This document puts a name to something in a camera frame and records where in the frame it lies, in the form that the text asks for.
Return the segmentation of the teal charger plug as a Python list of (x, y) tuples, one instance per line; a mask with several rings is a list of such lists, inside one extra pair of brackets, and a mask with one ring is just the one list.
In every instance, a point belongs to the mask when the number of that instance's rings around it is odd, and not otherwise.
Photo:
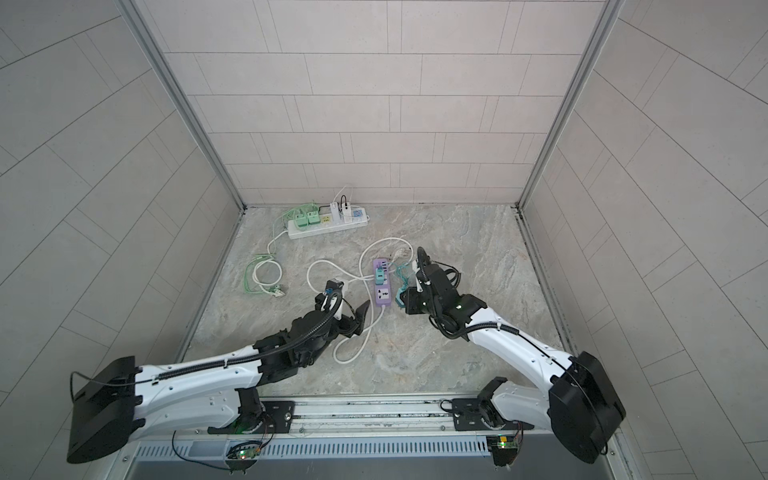
[(384, 267), (377, 267), (375, 269), (375, 284), (385, 285), (388, 283), (388, 273)]
[(400, 308), (405, 308), (405, 302), (403, 300), (403, 295), (406, 293), (407, 288), (401, 287), (398, 289), (396, 295), (395, 295), (395, 302)]

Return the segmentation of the purple power strip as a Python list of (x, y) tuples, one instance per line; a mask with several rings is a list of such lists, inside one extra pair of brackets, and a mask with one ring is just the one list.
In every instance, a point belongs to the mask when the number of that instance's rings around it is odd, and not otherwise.
[[(375, 284), (375, 269), (377, 267), (384, 267), (388, 273), (388, 283), (385, 285)], [(373, 261), (374, 270), (374, 300), (375, 304), (379, 307), (389, 307), (392, 303), (392, 288), (389, 273), (389, 261), (385, 258), (377, 258)]]

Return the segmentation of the white charger with black cable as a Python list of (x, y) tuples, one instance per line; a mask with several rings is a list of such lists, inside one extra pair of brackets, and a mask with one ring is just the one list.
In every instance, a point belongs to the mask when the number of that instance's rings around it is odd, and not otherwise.
[(340, 205), (340, 211), (343, 218), (343, 221), (345, 223), (350, 223), (353, 221), (354, 214), (351, 205), (348, 202), (343, 202)]

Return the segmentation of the white multicolour power strip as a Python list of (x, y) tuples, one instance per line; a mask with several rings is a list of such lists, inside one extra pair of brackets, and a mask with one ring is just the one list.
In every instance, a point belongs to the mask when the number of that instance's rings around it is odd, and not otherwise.
[(291, 219), (287, 223), (288, 237), (291, 240), (298, 240), (362, 228), (369, 224), (370, 217), (363, 207), (353, 208), (351, 212), (351, 217), (341, 215), (338, 218), (336, 218), (333, 213), (320, 213), (318, 215), (318, 223), (307, 224), (303, 227), (297, 226), (295, 220)]

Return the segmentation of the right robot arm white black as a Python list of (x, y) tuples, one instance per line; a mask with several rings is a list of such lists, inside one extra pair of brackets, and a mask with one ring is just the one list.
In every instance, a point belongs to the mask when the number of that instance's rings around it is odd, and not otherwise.
[(519, 421), (551, 431), (584, 463), (608, 451), (626, 410), (602, 363), (583, 351), (573, 356), (533, 338), (503, 319), (485, 301), (458, 291), (461, 274), (433, 261), (423, 249), (413, 262), (416, 284), (402, 293), (409, 315), (425, 314), (450, 340), (485, 348), (522, 373), (531, 387), (504, 377), (490, 381), (478, 396), (481, 415), (494, 429)]

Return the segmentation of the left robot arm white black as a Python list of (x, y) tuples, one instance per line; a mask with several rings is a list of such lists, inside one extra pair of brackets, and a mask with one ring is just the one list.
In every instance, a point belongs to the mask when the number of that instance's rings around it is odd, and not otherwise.
[(290, 329), (239, 350), (198, 361), (139, 366), (118, 358), (71, 389), (72, 423), (66, 460), (82, 464), (117, 452), (143, 436), (205, 427), (211, 433), (248, 433), (263, 416), (258, 389), (313, 365), (338, 337), (363, 331), (364, 302), (343, 312), (339, 291), (319, 294), (314, 308)]

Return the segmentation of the left circuit board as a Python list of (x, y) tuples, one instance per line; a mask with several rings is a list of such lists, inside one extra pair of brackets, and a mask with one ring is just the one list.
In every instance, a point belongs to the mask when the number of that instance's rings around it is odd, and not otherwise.
[(231, 461), (256, 461), (261, 454), (261, 441), (248, 441), (233, 445), (226, 458)]

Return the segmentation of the circuit board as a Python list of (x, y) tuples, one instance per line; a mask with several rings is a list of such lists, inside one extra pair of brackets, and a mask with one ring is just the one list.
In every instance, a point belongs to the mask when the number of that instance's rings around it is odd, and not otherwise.
[(486, 443), (495, 467), (510, 467), (520, 451), (519, 441), (511, 436), (487, 436)]
[(231, 461), (256, 461), (261, 454), (261, 441), (248, 441), (233, 445), (226, 458)]

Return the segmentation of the right circuit board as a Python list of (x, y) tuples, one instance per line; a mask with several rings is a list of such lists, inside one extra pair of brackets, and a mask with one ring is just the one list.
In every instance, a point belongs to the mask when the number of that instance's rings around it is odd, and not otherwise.
[(520, 451), (519, 441), (511, 436), (487, 436), (486, 443), (495, 467), (510, 467)]

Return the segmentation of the aluminium mounting rail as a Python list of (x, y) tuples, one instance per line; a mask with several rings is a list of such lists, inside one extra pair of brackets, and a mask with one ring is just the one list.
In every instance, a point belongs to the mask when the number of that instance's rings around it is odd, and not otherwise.
[[(231, 469), (268, 460), (492, 459), (486, 437), (511, 436), (520, 443), (519, 454), (530, 441), (544, 438), (554, 441), (556, 452), (576, 458), (551, 431), (519, 421), (494, 429), (480, 408), (478, 398), (468, 396), (266, 399), (254, 431), (218, 434), (197, 427), (157, 433), (129, 443), (121, 455), (125, 462), (180, 461)], [(248, 441), (263, 443), (256, 461), (226, 458), (233, 445)]]

